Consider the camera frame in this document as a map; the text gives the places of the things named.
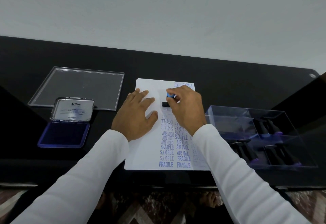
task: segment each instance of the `white wall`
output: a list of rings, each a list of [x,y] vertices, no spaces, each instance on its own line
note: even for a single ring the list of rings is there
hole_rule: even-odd
[[[326,71],[326,0],[0,0],[0,35]]]

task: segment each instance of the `white sleeve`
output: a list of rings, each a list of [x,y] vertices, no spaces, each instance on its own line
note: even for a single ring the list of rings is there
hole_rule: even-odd
[[[211,124],[194,135],[234,223],[310,223],[241,159]]]
[[[128,152],[124,135],[108,130],[87,155],[11,223],[87,223],[112,171]]]

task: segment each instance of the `ink pad lid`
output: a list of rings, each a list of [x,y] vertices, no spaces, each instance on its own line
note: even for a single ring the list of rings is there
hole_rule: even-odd
[[[51,113],[51,120],[65,122],[89,122],[94,100],[85,98],[57,98]]]

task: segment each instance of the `white paper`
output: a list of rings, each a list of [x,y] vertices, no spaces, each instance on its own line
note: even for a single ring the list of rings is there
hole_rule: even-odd
[[[146,135],[129,142],[126,170],[209,170],[204,157],[193,145],[192,137],[178,124],[171,108],[162,107],[162,102],[166,102],[166,89],[182,85],[195,90],[193,83],[137,79],[136,88],[149,90],[146,98],[155,98],[146,116],[156,110],[158,120]]]

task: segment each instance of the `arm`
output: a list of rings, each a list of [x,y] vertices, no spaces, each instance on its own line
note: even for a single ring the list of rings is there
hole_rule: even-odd
[[[139,89],[128,94],[112,129],[11,223],[87,223],[112,171],[128,155],[128,142],[145,135],[157,121],[157,111],[148,119],[145,117],[145,111],[155,100],[142,101],[147,94],[148,90]]]
[[[236,223],[309,223],[257,175],[211,124],[199,128],[193,143],[206,158],[224,204]]]
[[[205,157],[235,223],[309,223],[230,148],[216,128],[207,124],[199,93],[187,86],[167,92],[177,95],[167,101],[178,123],[193,136],[193,143]]]

